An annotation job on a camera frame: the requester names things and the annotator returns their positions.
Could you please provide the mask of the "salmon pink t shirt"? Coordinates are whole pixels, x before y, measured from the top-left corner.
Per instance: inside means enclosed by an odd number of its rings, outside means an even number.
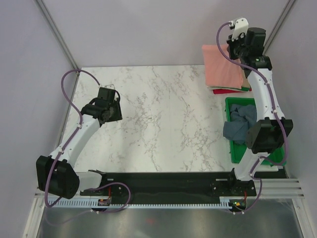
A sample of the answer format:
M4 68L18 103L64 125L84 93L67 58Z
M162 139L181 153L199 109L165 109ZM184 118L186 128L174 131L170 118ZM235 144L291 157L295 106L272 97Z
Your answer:
M205 82L209 87L241 89L243 75L240 66L228 61L219 51L217 45L202 46Z

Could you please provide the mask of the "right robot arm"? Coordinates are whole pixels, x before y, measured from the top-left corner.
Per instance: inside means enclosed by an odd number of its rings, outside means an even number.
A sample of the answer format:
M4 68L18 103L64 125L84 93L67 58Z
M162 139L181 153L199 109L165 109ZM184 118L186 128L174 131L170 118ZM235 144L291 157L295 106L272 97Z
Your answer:
M243 181L253 178L263 160L280 147L288 148L287 136L293 129L293 122L282 112L272 80L270 58L263 55L266 31L251 27L231 27L228 37L228 53L231 60L239 60L255 100L257 121L246 132L247 150L235 168L235 177L227 182L228 192L238 195L245 189Z

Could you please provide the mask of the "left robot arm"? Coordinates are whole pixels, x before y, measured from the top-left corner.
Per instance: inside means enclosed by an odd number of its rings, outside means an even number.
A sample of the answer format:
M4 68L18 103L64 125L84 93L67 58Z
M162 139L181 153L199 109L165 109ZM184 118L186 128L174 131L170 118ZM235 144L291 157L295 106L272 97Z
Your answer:
M100 172L76 172L74 166L87 142L103 124L122 120L120 94L101 87L97 97L78 113L79 121L62 143L36 161L38 188L46 194L71 199L78 191L90 188L98 195L108 191L109 184Z

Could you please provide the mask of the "beige folded t shirt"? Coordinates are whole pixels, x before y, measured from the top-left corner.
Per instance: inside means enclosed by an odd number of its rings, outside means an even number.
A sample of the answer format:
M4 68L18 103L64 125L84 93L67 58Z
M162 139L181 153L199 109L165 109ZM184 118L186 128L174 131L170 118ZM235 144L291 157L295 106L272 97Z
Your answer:
M243 78L243 83L242 83L242 88L251 88L246 76L245 76L245 73L244 71L242 71L242 78Z

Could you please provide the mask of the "green folded t shirt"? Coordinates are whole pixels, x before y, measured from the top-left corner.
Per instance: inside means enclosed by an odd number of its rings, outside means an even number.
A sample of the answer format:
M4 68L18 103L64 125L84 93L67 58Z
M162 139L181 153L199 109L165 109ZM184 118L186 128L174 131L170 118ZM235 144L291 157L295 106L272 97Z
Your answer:
M240 91L243 91L243 92L248 92L248 91L251 91L251 88L250 87L241 87L241 89L239 89Z

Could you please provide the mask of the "red folded t shirt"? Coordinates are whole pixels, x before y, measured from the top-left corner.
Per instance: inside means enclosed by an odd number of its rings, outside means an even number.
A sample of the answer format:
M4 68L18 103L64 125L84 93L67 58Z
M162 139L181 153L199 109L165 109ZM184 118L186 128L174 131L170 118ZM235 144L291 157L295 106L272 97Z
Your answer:
M246 93L246 92L251 92L251 89L247 89L247 90L232 90L232 89L212 89L212 92L216 95L220 95L220 94L233 94L233 93Z

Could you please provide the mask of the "white folded t shirt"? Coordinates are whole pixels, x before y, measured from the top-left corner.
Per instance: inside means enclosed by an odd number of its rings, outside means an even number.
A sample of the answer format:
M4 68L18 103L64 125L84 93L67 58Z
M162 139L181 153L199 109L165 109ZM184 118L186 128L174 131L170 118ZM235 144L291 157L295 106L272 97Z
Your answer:
M230 87L218 87L218 86L207 86L210 90L217 90L217 89L223 89L223 90L232 90L232 91L242 91L242 89L239 88L230 88Z

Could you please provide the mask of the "blue grey t shirt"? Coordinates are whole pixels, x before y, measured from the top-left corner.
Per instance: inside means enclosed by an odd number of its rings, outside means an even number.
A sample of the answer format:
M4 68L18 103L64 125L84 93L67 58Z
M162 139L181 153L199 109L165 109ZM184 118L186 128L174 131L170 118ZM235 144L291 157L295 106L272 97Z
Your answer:
M224 123L223 136L236 144L245 144L247 131L257 122L256 107L232 104L229 107L229 119Z

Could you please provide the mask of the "green plastic bin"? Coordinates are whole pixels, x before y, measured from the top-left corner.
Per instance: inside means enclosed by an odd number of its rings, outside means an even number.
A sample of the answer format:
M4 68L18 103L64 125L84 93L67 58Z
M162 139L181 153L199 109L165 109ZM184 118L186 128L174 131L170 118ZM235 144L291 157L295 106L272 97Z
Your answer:
M226 121L230 121L229 119L229 107L232 104L238 104L238 105L254 105L255 106L255 100L252 98L237 98L237 97L227 97L225 99L225 114L226 114ZM246 144L236 144L233 141L229 140L229 146L230 146L230 156L231 156L231 162L238 164L240 163L247 146Z

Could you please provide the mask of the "right aluminium frame post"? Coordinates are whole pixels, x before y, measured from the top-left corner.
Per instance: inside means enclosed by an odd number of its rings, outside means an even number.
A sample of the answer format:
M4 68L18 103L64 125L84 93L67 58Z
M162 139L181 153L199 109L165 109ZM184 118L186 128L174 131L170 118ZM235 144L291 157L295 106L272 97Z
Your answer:
M271 30L265 44L264 44L264 55L267 54L270 46L274 42L275 38L277 37L279 31L281 30L282 26L284 25L285 21L287 20L288 16L290 15L293 7L297 3L297 0L288 0L280 13L277 21L275 22L275 25L273 29Z

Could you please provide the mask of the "aluminium frame post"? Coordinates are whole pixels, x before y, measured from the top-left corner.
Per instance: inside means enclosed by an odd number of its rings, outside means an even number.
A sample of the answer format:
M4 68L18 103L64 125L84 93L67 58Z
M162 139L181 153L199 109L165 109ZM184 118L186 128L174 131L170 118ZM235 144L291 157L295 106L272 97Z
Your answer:
M71 67L73 69L77 69L78 64L76 62L76 60L74 59L66 41L64 40L57 24L55 23L48 7L46 6L45 2L43 0L34 0L37 8L39 9L39 11L41 12L41 14L43 15L45 21L48 24L48 27L50 28L52 34L54 35L58 45L60 46L63 54L65 55L67 61L69 62L69 64L71 65Z
M270 46L274 42L275 38L277 37L279 31L281 30L282 26L284 25L285 21L287 20L288 16L290 15L293 7L297 3L297 0L288 0L280 13L277 21L275 22L275 25L273 29L271 30L265 44L264 44L264 55L267 54Z

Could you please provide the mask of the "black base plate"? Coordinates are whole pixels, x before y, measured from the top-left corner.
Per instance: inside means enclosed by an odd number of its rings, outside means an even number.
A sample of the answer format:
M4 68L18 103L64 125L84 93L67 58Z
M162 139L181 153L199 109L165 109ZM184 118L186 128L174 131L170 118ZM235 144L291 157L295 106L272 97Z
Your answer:
M255 197L254 182L239 181L233 172L105 173L99 191L81 195L110 195L112 204L216 204L221 197Z

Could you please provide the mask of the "left aluminium frame post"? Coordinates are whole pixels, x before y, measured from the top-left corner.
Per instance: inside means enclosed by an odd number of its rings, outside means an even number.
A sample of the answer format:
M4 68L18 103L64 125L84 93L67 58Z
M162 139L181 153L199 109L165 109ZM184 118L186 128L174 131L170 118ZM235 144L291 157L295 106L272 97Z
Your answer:
M63 54L65 55L67 61L69 62L69 64L71 65L71 67L73 69L77 69L78 64L76 62L76 60L74 59L66 41L64 40L57 24L55 23L48 7L46 6L45 2L43 0L34 0L37 8L39 9L39 11L41 12L41 14L43 15L45 21L48 24L48 27L50 28L52 34L54 35L58 45L60 46Z

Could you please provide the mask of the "aluminium extrusion rail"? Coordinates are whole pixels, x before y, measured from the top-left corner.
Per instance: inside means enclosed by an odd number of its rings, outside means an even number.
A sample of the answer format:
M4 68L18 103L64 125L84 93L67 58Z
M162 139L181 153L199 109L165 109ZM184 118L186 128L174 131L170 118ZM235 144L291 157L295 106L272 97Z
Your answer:
M251 179L254 182L256 192L267 192L274 190L277 193L294 192L296 189L300 189L301 186L296 179L290 178L271 178L271 172L258 172L256 178ZM90 191L99 191L102 187L100 185L96 188L90 188Z

